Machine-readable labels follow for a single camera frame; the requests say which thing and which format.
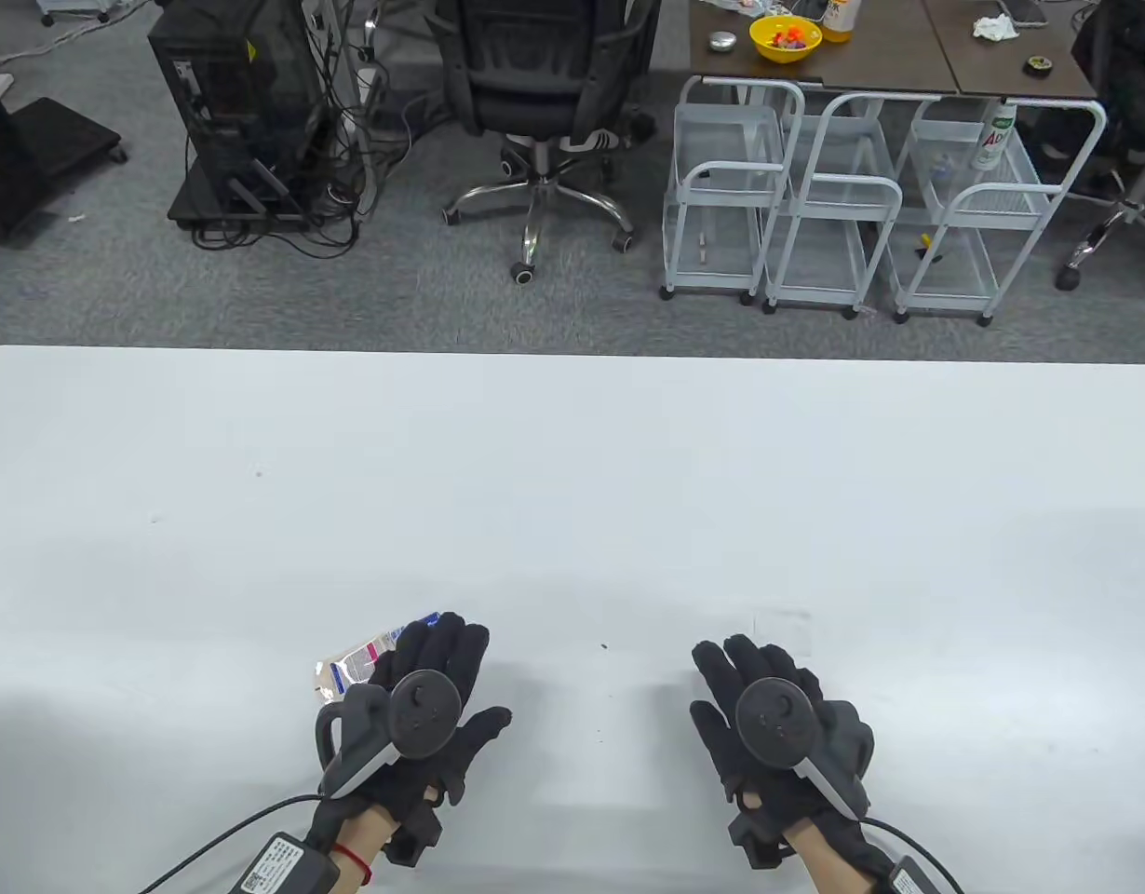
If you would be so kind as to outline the person's left hand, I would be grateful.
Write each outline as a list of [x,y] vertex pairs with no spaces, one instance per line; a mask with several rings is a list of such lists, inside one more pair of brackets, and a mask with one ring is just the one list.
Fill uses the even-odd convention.
[[502,706],[465,718],[488,644],[461,615],[411,622],[368,682],[319,710],[310,851],[364,875],[378,856],[412,868],[437,845],[439,809],[465,799],[471,764],[512,721]]

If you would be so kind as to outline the person's right hand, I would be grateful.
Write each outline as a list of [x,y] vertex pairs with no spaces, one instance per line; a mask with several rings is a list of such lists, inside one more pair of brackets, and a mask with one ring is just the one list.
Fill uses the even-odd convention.
[[837,747],[843,770],[862,780],[872,757],[870,727],[862,723],[856,710],[843,701],[826,701],[815,674],[799,668],[792,657],[777,647],[759,648],[744,634],[722,644],[702,642],[693,650],[696,667],[705,678],[714,699],[697,699],[689,707],[697,736],[703,739],[719,774],[727,801],[735,804],[744,820],[739,825],[740,846],[752,846],[755,868],[776,868],[790,852],[800,849],[787,839],[789,826],[804,820],[814,823],[828,846],[878,891],[892,872],[892,862],[867,842],[856,822],[840,817],[807,780],[793,772],[773,770],[757,762],[740,742],[734,728],[740,694],[763,678],[777,678],[797,685],[811,706],[819,711],[826,731],[834,726],[848,734],[852,744]]

